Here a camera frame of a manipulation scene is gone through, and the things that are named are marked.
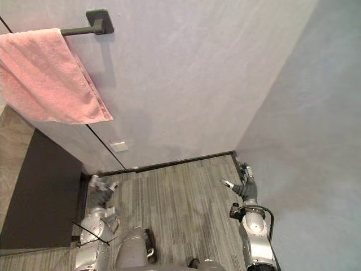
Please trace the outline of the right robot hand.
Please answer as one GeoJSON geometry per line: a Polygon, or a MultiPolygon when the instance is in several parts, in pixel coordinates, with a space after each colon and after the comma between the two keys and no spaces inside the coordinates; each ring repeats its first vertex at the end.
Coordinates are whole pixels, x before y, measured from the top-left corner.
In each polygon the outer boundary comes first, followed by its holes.
{"type": "Polygon", "coordinates": [[[238,166],[241,184],[234,184],[225,178],[221,178],[220,183],[240,196],[243,202],[257,203],[257,185],[252,167],[248,163],[238,163],[238,166]]]}

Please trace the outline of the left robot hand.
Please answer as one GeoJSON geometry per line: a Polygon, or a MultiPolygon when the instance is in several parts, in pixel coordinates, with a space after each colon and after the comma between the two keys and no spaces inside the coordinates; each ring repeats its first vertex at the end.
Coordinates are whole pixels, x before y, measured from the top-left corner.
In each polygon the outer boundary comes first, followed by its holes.
{"type": "Polygon", "coordinates": [[[108,178],[92,175],[90,179],[89,208],[105,208],[119,186],[119,181],[111,182],[108,178]]]}

